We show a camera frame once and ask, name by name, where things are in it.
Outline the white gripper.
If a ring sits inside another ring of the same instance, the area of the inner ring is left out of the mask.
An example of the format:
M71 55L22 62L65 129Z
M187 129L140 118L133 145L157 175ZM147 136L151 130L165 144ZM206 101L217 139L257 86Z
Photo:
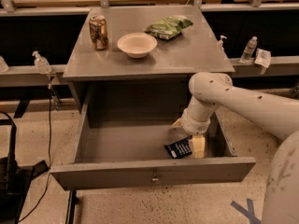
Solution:
M173 128L183 128L192 137L192 150L195 158L201 159L205 156L206 139L203 134L210 124L211 112L205 109L189 109L183 111L181 119L177 119Z

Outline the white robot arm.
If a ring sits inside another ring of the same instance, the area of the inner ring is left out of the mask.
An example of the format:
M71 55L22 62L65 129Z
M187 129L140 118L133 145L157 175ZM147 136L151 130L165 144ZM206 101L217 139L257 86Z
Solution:
M192 98L176 127L203 134L224 106L282 140L266 182L261 224L299 224L299 101L235 87L222 73L201 72L189 81Z

